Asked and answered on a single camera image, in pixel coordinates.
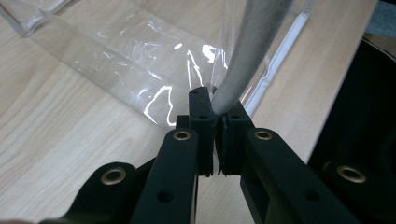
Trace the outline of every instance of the wood grain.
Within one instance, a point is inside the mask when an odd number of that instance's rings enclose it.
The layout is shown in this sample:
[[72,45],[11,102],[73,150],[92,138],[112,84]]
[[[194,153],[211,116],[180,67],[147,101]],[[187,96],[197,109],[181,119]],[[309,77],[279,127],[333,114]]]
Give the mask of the wood grain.
[[[374,0],[319,0],[253,119],[307,159]],[[155,157],[164,130],[0,19],[0,219],[61,216],[99,166]],[[237,177],[200,178],[197,223],[252,223]]]

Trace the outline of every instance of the clear plastic sheet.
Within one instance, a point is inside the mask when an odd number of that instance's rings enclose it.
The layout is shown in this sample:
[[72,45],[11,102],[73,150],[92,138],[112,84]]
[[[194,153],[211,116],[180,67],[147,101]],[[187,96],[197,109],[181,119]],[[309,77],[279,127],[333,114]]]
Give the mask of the clear plastic sheet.
[[[295,0],[243,101],[254,111],[304,26]],[[0,0],[21,35],[165,128],[188,113],[188,91],[224,79],[246,1]],[[269,69],[277,57],[275,71]]]

